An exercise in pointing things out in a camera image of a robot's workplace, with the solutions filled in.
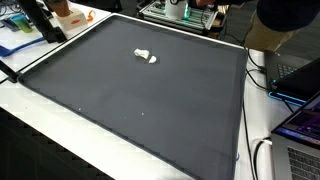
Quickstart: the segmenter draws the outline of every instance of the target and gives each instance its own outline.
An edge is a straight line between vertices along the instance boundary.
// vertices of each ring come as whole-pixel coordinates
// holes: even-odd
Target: white object
[[[70,15],[66,17],[60,17],[54,12],[52,15],[65,31],[69,31],[79,26],[88,26],[87,19],[83,12],[77,8],[70,8]]]
[[[188,1],[180,1],[177,5],[174,5],[170,0],[166,0],[165,13],[169,19],[181,20],[188,9]]]
[[[154,56],[152,56],[151,59],[150,59],[150,61],[149,61],[149,64],[153,64],[153,63],[155,63],[156,61],[157,61],[157,58],[154,57]]]
[[[150,53],[149,53],[149,51],[147,51],[147,50],[136,49],[136,50],[134,51],[134,54],[135,54],[136,56],[143,57],[144,59],[148,59]]]

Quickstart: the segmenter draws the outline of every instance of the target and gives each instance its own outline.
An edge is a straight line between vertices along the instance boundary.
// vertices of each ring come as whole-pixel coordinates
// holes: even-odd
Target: laptop keyboard
[[[278,72],[279,72],[279,76],[280,78],[285,77],[286,75],[296,71],[296,68],[293,67],[289,67],[283,64],[278,64]]]
[[[320,180],[320,158],[288,148],[293,180]]]

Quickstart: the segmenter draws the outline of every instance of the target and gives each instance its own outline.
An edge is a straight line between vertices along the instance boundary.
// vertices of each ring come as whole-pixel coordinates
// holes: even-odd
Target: laptop
[[[265,53],[268,96],[298,106],[320,90],[320,58],[314,61]]]
[[[320,92],[271,134],[276,180],[320,180]]]

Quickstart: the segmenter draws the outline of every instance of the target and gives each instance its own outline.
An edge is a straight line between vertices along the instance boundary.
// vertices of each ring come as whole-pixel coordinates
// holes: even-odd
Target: tray
[[[112,15],[18,81],[195,179],[231,180],[246,55]]]

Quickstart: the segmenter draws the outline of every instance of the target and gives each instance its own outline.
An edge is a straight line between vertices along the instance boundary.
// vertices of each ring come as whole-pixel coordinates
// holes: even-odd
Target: orange object
[[[80,22],[80,20],[76,19],[76,20],[72,21],[71,24],[77,24],[78,22]]]
[[[88,14],[88,19],[87,22],[91,22],[93,21],[94,17],[96,16],[96,12],[94,12],[94,10],[91,10]]]

